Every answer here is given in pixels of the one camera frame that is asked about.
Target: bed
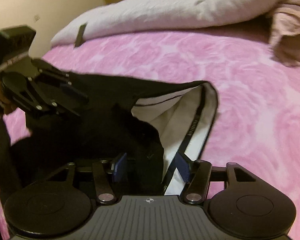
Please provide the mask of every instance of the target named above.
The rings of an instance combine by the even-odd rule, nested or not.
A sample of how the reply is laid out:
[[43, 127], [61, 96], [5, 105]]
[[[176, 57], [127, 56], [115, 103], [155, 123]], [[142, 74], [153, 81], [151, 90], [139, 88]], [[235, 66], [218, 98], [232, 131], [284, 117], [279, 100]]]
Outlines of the bed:
[[[237, 162], [295, 203], [289, 233], [300, 239], [300, 68], [272, 60], [260, 19], [195, 31], [153, 31], [57, 46], [43, 58], [63, 70], [165, 82], [207, 80], [219, 93], [202, 159]], [[29, 136], [20, 110], [4, 118], [11, 143]], [[220, 184], [212, 183], [208, 197]], [[0, 204], [0, 228], [8, 232]]]

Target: beige wall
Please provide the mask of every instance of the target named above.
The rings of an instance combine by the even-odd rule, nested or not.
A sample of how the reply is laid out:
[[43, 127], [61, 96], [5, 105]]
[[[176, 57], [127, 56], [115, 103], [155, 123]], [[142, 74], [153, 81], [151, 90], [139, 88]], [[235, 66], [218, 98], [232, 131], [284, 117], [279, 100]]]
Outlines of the beige wall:
[[27, 24], [37, 31], [32, 57], [50, 49], [52, 37], [83, 12], [104, 5], [104, 0], [0, 0], [0, 29]]

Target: ribbed surface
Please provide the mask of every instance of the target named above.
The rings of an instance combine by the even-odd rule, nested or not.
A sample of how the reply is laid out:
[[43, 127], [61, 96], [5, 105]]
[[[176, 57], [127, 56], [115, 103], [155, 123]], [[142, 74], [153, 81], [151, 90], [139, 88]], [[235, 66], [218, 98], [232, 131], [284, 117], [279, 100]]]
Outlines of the ribbed surface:
[[[15, 236], [12, 240], [21, 240]], [[177, 196], [124, 196], [113, 206], [99, 207], [78, 231], [56, 240], [235, 240], [217, 229], [199, 207]]]

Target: beige cloth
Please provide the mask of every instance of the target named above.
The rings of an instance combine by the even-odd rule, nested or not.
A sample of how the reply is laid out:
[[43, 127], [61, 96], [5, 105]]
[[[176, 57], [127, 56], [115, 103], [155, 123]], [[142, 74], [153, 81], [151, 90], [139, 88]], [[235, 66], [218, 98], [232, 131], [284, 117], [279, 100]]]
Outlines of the beige cloth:
[[273, 18], [270, 46], [285, 66], [300, 66], [300, 0], [286, 0], [268, 13]]

